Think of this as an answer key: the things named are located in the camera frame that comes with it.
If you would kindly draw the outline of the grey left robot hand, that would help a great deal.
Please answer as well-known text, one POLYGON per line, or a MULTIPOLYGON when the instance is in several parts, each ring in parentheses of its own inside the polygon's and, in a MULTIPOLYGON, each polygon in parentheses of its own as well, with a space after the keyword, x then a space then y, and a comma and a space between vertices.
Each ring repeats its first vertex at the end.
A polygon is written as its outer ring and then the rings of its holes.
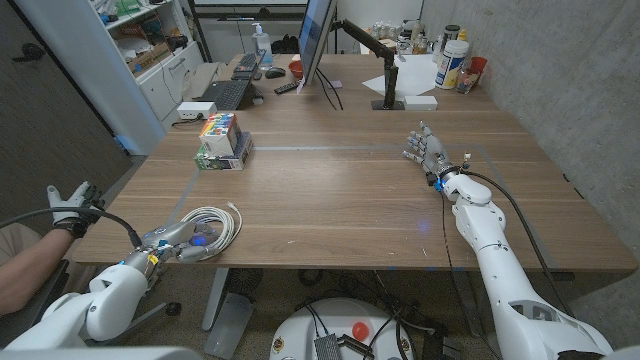
POLYGON ((205 223, 188 221, 158 227, 142 237, 142 245, 121 264, 137 269, 149 279, 157 266, 172 257, 181 263, 194 263, 213 255, 216 240, 219 234, 205 223))

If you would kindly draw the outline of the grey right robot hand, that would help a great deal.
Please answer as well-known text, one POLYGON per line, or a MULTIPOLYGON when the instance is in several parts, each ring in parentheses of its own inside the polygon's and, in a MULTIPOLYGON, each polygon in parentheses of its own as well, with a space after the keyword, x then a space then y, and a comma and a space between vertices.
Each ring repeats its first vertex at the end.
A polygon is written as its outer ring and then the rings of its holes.
POLYGON ((408 146, 414 153, 405 150, 403 155, 420 164, 426 173, 429 186, 442 191, 448 180, 460 173, 460 167, 455 166, 440 140, 433 135, 430 127, 420 122, 421 133, 411 131, 407 137, 408 146))

